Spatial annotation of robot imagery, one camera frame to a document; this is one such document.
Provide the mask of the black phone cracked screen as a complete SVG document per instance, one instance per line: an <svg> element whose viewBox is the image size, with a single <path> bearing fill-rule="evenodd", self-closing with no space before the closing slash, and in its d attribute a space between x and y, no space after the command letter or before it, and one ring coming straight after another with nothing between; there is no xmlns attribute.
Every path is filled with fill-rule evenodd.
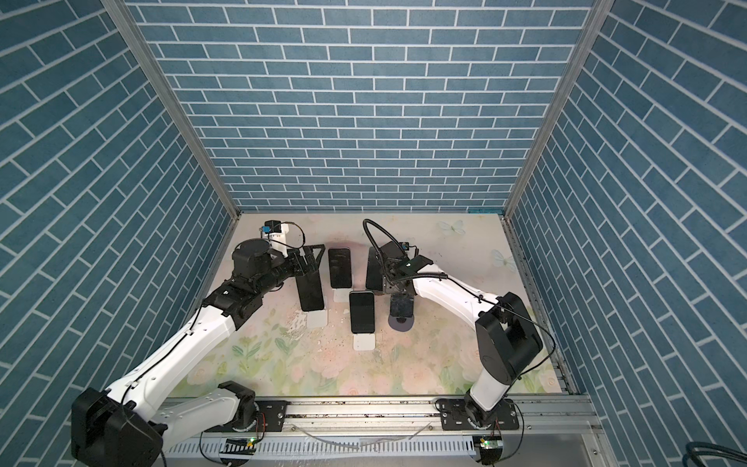
<svg viewBox="0 0 747 467"><path fill-rule="evenodd" d="M397 322L404 323L414 317L414 296L393 294L390 299L390 316Z"/></svg>

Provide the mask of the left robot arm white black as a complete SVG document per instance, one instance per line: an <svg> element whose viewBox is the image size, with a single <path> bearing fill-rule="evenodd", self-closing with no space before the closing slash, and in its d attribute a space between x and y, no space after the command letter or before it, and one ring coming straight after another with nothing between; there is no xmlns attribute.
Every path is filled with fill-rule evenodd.
<svg viewBox="0 0 747 467"><path fill-rule="evenodd" d="M262 307L286 280L317 272L322 244L280 252L266 239L233 251L233 273L151 356L103 390L88 388L71 406L71 453L88 466L151 466L174 445L215 426L262 434L254 390L224 381L208 395L164 409L175 386Z"/></svg>

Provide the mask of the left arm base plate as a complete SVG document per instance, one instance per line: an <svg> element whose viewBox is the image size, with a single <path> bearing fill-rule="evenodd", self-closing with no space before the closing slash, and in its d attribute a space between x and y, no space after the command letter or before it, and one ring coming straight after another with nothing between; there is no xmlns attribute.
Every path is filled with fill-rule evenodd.
<svg viewBox="0 0 747 467"><path fill-rule="evenodd" d="M281 432L285 423L288 402L285 400L256 400L254 403L254 420L247 428L234 428L233 424L217 425L207 430L208 433L255 433L262 435L268 432Z"/></svg>

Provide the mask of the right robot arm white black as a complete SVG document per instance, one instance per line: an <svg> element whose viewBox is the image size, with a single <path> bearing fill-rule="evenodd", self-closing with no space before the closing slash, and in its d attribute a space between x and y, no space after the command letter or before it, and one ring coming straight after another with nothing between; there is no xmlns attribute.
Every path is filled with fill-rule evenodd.
<svg viewBox="0 0 747 467"><path fill-rule="evenodd" d="M465 394L463 413L476 428L495 424L497 407L544 346L544 329L531 319L523 300L514 293L484 293L420 254L410 258L404 246L393 242L372 247L369 266L379 269L382 291L391 296L392 329L412 329L416 297L443 307L475 329L482 371Z"/></svg>

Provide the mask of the black phone teal edge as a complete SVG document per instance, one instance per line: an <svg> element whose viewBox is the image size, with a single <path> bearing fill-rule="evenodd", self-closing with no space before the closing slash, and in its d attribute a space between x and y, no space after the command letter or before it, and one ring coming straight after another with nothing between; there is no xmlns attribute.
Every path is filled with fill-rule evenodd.
<svg viewBox="0 0 747 467"><path fill-rule="evenodd" d="M350 327L354 335L375 332L375 294L371 291L349 293Z"/></svg>

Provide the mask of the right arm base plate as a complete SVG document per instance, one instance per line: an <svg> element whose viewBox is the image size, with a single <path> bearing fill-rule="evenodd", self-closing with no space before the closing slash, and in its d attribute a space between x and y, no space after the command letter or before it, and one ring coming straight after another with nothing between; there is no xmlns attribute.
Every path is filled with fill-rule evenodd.
<svg viewBox="0 0 747 467"><path fill-rule="evenodd" d="M486 411L469 396L437 399L434 404L440 415L444 431L474 430L518 430L519 412L510 399L501 400L491 410Z"/></svg>

